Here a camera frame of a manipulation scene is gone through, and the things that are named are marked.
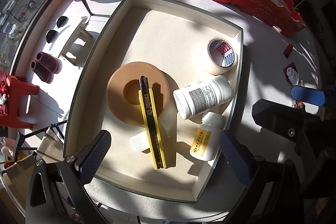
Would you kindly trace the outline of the dark red slim lighter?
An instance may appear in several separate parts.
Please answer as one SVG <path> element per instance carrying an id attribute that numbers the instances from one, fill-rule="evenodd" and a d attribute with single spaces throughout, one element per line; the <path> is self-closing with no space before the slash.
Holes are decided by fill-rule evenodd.
<path id="1" fill-rule="evenodd" d="M 289 56 L 290 56 L 290 54 L 291 54 L 291 52 L 292 52 L 292 49 L 293 49 L 293 45 L 292 45 L 292 43 L 289 43 L 287 46 L 286 46 L 286 48 L 285 48 L 285 50 L 284 50 L 284 56 L 286 57 L 286 58 L 288 58 Z"/>

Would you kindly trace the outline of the small wooden stool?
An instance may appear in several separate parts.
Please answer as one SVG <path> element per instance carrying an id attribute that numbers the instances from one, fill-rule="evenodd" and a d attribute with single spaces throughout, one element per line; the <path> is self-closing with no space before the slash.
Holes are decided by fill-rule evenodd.
<path id="1" fill-rule="evenodd" d="M 86 30 L 90 17 L 83 16 L 81 18 L 69 19 L 62 27 L 58 36 L 58 49 L 56 50 L 58 58 L 67 60 L 72 65 L 76 65 L 78 58 L 71 50 L 75 46 L 85 46 L 87 41 L 93 39 L 91 33 Z"/>

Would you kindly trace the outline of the white power adapter plug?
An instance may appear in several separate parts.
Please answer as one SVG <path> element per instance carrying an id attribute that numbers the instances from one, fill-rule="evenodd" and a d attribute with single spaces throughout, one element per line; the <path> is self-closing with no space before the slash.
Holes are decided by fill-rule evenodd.
<path id="1" fill-rule="evenodd" d="M 297 73 L 297 71 L 292 68 L 292 67 L 288 67 L 286 70 L 286 75 L 290 81 L 290 83 L 295 86 L 298 85 L 299 83 L 299 74 Z"/>

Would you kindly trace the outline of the yellow utility knife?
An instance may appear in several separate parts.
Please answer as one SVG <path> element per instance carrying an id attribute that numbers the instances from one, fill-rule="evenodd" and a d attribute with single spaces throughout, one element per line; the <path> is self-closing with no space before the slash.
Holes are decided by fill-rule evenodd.
<path id="1" fill-rule="evenodd" d="M 167 164 L 159 129 L 154 93 L 152 88 L 149 87 L 148 79 L 145 76 L 141 76 L 138 80 L 140 87 L 138 91 L 139 102 L 153 166 L 155 170 L 166 169 Z"/>

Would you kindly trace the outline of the red plastic stool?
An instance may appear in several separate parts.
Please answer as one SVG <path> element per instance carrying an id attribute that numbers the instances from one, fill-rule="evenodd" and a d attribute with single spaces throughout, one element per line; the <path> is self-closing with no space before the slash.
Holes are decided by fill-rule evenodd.
<path id="1" fill-rule="evenodd" d="M 18 106 L 21 96 L 37 95 L 40 90 L 39 86 L 9 75 L 6 76 L 5 84 L 7 85 L 7 101 L 5 102 L 7 111 L 1 114 L 1 126 L 32 129 L 32 123 L 18 119 Z"/>

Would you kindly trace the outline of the dark red slippers pair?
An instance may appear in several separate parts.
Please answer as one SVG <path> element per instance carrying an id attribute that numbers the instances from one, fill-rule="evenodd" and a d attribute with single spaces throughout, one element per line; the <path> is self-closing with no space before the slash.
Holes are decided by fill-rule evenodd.
<path id="1" fill-rule="evenodd" d="M 54 74 L 60 70 L 60 61 L 48 53 L 38 52 L 35 59 L 31 61 L 30 68 L 41 81 L 49 84 Z"/>

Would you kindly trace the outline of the tape roll with blue-red core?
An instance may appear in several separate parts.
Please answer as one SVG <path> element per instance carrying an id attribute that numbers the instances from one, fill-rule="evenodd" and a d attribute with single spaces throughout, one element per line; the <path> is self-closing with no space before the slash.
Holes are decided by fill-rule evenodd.
<path id="1" fill-rule="evenodd" d="M 223 38 L 213 38 L 207 44 L 207 71 L 212 75 L 222 75 L 233 69 L 238 56 L 230 42 Z"/>

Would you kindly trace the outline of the large white bottle grey label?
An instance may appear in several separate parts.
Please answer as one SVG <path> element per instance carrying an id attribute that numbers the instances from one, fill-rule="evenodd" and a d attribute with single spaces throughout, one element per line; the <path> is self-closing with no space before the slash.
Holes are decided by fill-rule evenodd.
<path id="1" fill-rule="evenodd" d="M 173 97 L 179 115 L 187 120 L 228 102 L 232 90 L 224 76 L 215 76 L 177 89 L 173 91 Z"/>

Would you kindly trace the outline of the grey shallow storage tray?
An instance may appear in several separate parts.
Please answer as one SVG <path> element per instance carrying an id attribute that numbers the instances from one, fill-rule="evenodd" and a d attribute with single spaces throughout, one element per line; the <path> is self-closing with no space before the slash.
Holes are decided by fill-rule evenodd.
<path id="1" fill-rule="evenodd" d="M 217 164 L 189 154 L 201 116 L 184 120 L 173 91 L 210 80 L 207 44 L 223 38 L 238 61 L 224 73 L 231 99 L 214 108 L 229 127 L 243 61 L 243 29 L 208 11 L 174 0 L 122 0 L 102 29 L 80 75 L 66 127 L 64 155 L 77 155 L 101 130 L 112 143 L 96 177 L 130 192 L 161 200 L 196 203 Z M 162 129 L 166 169 L 131 143 L 143 131 L 138 79 L 153 89 Z"/>

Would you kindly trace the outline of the small white bottle yellow label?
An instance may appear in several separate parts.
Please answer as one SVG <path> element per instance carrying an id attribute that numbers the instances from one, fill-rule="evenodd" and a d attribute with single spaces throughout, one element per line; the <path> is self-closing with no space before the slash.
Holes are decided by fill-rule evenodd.
<path id="1" fill-rule="evenodd" d="M 196 130 L 190 155 L 201 161 L 211 161 L 219 148 L 219 135 L 223 131 L 226 118 L 220 114 L 207 112 Z"/>

